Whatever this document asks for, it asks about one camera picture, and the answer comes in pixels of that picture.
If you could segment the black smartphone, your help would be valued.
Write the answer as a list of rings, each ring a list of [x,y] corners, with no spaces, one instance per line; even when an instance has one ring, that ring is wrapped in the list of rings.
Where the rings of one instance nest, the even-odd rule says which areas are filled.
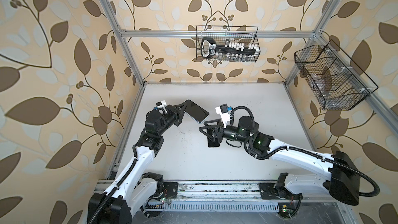
[[[184,104],[186,106],[184,110],[185,113],[198,123],[202,123],[209,116],[207,110],[203,109],[192,100],[186,100]]]

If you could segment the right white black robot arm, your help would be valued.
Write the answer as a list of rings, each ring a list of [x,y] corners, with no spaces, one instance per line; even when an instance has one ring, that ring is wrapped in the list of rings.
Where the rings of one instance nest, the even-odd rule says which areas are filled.
[[[259,131],[252,111],[246,106],[216,108],[219,119],[205,121],[199,131],[207,137],[208,146],[223,140],[239,142],[247,154],[259,161],[282,161],[309,171],[308,175],[281,173],[274,185],[282,199],[302,198],[304,194],[330,195],[341,203],[357,206],[360,197],[376,197],[377,182],[362,173],[350,157],[341,151],[319,153],[282,142]]]

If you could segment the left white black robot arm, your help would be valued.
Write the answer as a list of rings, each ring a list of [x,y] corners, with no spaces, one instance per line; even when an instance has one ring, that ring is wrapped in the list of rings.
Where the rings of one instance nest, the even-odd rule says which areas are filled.
[[[181,124],[187,104],[167,105],[161,101],[147,113],[140,138],[132,147],[130,161],[102,194],[95,193],[91,197],[87,216],[89,224],[130,224],[147,200],[163,195],[163,176],[146,173],[145,170],[163,145],[162,135],[171,126]]]

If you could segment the black phone case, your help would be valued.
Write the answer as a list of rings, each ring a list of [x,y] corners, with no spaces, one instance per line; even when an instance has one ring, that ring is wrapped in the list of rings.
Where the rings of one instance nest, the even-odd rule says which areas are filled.
[[[220,142],[218,138],[215,138],[214,136],[211,136],[210,138],[207,138],[208,142],[208,147],[209,148],[214,148],[214,147],[219,147]]]

